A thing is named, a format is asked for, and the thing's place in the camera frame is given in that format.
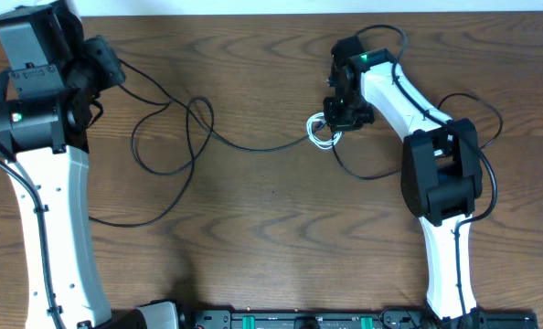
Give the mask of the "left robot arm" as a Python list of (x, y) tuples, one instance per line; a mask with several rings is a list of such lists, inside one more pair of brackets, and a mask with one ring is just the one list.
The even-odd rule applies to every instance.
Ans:
[(112, 318), (87, 205), (88, 129), (125, 76), (70, 1), (0, 1), (0, 155), (21, 215), (29, 328), (95, 328)]

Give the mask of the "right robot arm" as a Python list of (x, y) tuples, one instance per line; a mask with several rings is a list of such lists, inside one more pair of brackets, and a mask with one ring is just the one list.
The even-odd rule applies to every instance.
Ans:
[(476, 130), (453, 120), (425, 99), (381, 48), (363, 49), (359, 37), (332, 48), (323, 117), (335, 135), (355, 131), (380, 112), (403, 143), (400, 189), (421, 223), (428, 258), (427, 303), (442, 321), (476, 307), (469, 272), (470, 219), (482, 194)]

